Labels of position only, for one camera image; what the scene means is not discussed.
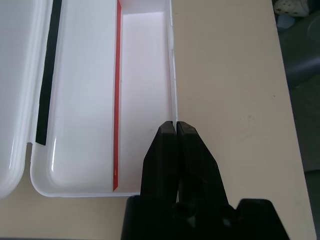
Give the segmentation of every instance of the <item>white shoe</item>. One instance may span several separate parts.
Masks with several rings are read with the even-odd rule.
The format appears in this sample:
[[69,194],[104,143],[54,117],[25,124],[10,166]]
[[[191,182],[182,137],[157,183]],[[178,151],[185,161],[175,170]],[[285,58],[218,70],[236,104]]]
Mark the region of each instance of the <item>white shoe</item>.
[[278,0],[273,6],[278,15],[289,15],[292,17],[309,16],[308,0]]

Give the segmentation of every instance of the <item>table surface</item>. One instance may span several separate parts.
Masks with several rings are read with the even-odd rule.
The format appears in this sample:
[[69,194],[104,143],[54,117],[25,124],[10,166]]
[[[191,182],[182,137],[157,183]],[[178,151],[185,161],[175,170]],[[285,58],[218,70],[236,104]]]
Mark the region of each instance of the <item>table surface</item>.
[[[178,116],[215,157],[227,197],[272,201],[290,239],[316,239],[271,1],[172,0]],[[1,237],[120,239],[125,197],[49,198],[23,177]]]

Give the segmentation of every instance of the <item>white plastic surface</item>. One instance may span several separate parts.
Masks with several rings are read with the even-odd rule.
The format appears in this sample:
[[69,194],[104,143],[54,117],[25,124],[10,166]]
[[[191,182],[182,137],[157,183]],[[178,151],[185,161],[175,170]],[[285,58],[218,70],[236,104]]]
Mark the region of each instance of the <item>white plastic surface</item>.
[[115,44],[115,0],[62,1],[47,141],[31,158],[45,196],[112,192]]
[[0,0],[0,199],[24,171],[51,8],[51,0]]
[[176,120],[169,1],[120,2],[118,188],[112,192],[117,2],[66,0],[61,8],[47,143],[33,143],[32,149],[31,180],[42,195],[138,193],[143,160],[158,127]]

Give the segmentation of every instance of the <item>container lid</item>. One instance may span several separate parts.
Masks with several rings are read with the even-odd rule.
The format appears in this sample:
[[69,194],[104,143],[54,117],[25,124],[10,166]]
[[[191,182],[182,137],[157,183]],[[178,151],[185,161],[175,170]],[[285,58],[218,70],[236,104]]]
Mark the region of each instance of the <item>container lid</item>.
[[24,172],[51,8],[52,1],[0,1],[0,199]]

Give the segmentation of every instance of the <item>red strip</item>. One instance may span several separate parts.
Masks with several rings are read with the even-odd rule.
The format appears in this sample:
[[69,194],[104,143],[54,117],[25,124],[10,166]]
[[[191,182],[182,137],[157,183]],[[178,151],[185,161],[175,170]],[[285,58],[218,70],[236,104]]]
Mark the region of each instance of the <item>red strip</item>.
[[113,191],[118,187],[119,168],[119,91],[120,91],[120,47],[121,5],[116,8],[115,84],[114,84],[114,132],[113,132]]

